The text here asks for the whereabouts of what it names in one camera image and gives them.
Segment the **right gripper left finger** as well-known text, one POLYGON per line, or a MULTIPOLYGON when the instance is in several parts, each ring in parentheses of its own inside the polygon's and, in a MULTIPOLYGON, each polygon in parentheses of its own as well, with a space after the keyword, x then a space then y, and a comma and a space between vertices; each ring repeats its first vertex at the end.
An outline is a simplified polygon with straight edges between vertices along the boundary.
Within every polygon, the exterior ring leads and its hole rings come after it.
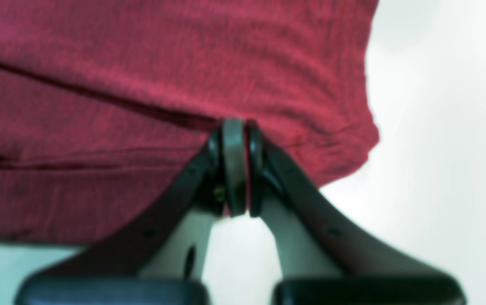
POLYGON ((16 305, 208 305, 201 278, 214 222, 245 213, 245 127, 224 120, 142 214, 27 278, 16 305))

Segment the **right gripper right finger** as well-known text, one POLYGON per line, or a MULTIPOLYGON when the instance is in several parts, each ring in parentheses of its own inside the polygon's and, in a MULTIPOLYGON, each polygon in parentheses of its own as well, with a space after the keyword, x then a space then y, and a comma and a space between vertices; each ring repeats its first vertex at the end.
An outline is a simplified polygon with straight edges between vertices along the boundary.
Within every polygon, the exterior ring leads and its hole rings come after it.
POLYGON ((336 209, 285 151, 247 124, 252 217, 275 239, 272 305, 465 305, 457 280, 336 209))

